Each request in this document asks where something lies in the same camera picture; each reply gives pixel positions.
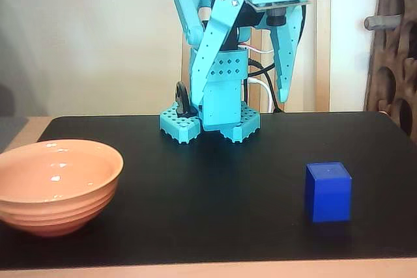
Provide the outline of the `turquoise gripper finger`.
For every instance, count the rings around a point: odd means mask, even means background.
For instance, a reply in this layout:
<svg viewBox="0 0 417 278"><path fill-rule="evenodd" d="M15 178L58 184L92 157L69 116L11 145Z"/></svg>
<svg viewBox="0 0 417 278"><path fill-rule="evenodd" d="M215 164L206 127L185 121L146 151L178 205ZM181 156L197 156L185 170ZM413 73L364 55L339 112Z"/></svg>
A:
<svg viewBox="0 0 417 278"><path fill-rule="evenodd" d="M227 39L244 0L215 0L191 69L191 103L198 107L211 66Z"/></svg>
<svg viewBox="0 0 417 278"><path fill-rule="evenodd" d="M304 21L304 6L287 9L286 23L272 27L272 46L274 49L274 65L278 100L285 103L289 96L296 51L300 40L300 32Z"/></svg>

